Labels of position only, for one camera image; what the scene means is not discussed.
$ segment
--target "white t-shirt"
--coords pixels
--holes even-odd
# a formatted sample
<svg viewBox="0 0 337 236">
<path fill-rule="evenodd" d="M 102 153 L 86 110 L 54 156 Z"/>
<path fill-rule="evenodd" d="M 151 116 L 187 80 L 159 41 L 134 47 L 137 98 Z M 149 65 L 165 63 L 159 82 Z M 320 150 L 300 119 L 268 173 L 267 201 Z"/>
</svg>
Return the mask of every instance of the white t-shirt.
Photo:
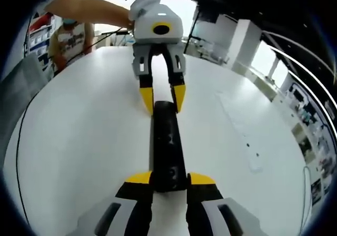
<svg viewBox="0 0 337 236">
<path fill-rule="evenodd" d="M 39 5 L 36 7 L 35 12 L 39 14 L 43 14 L 45 11 L 45 7 L 51 3 L 53 0 L 45 0 L 40 2 Z M 9 53 L 8 59 L 5 63 L 3 72 L 1 75 L 1 81 L 12 71 L 12 69 L 22 60 L 23 58 L 23 45 L 25 43 L 26 33 L 29 26 L 29 20 L 26 21 L 21 30 L 19 31 L 16 40 L 12 46 L 11 52 Z"/>
</svg>

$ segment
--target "white table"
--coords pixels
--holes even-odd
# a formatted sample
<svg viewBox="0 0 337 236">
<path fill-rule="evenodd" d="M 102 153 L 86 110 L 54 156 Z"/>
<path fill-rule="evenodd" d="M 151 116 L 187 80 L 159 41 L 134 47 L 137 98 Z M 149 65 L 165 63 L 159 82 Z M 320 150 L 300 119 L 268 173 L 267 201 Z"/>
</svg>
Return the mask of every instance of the white table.
<svg viewBox="0 0 337 236">
<path fill-rule="evenodd" d="M 78 217 L 115 194 L 125 178 L 148 170 L 150 117 L 132 59 L 131 48 L 102 47 L 54 78 L 30 105 L 19 177 L 28 218 L 39 235 L 71 232 Z M 187 90 L 177 118 L 187 172 L 212 177 L 224 197 L 260 219 L 268 235 L 296 235 L 305 162 L 290 129 L 248 79 L 190 56 L 186 65 Z M 155 99 L 171 101 L 160 56 L 153 60 L 153 76 Z M 4 173 L 22 212 L 15 175 L 20 122 Z M 185 207 L 157 210 L 167 209 L 184 220 Z M 174 224 L 158 222 L 149 235 L 187 235 L 184 221 L 170 232 Z"/>
</svg>

